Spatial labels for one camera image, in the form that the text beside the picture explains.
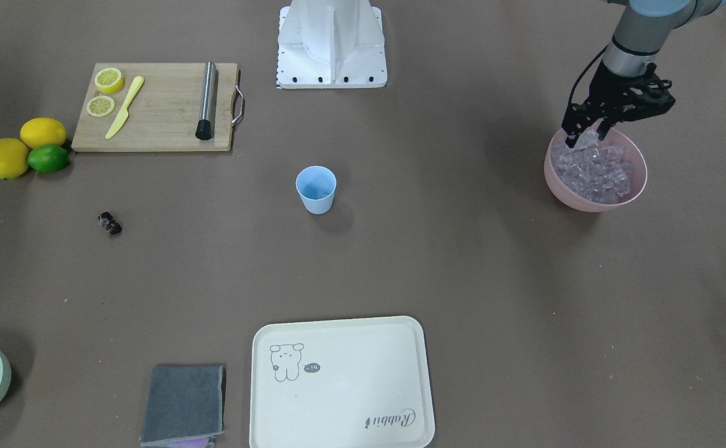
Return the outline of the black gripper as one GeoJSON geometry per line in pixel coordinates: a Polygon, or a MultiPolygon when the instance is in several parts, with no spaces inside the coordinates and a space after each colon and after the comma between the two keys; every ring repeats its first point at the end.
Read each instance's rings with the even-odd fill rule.
{"type": "Polygon", "coordinates": [[[605,140],[616,123],[638,119],[633,94],[629,92],[630,86],[638,77],[613,73],[604,62],[599,63],[590,80],[587,98],[581,104],[575,104],[574,93],[589,70],[589,67],[585,68],[574,82],[565,108],[564,142],[569,148],[575,147],[582,133],[587,130],[587,125],[593,124],[597,119],[601,119],[597,127],[599,141],[605,140]]]}

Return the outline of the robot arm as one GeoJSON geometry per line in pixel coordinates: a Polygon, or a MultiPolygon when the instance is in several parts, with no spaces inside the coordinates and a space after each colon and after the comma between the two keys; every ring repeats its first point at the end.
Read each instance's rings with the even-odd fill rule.
{"type": "Polygon", "coordinates": [[[610,128],[667,113],[675,104],[670,80],[656,74],[654,59],[672,33],[696,18],[726,6],[726,1],[621,1],[623,14],[611,41],[591,63],[598,68],[581,104],[568,101],[561,128],[573,148],[597,124],[598,138],[610,128]]]}

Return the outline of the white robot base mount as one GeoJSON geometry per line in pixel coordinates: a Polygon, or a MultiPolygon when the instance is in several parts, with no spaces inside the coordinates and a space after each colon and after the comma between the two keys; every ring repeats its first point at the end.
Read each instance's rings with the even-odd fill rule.
{"type": "Polygon", "coordinates": [[[278,17],[278,88],[361,89],[388,84],[380,8],[368,1],[292,1],[278,17]]]}

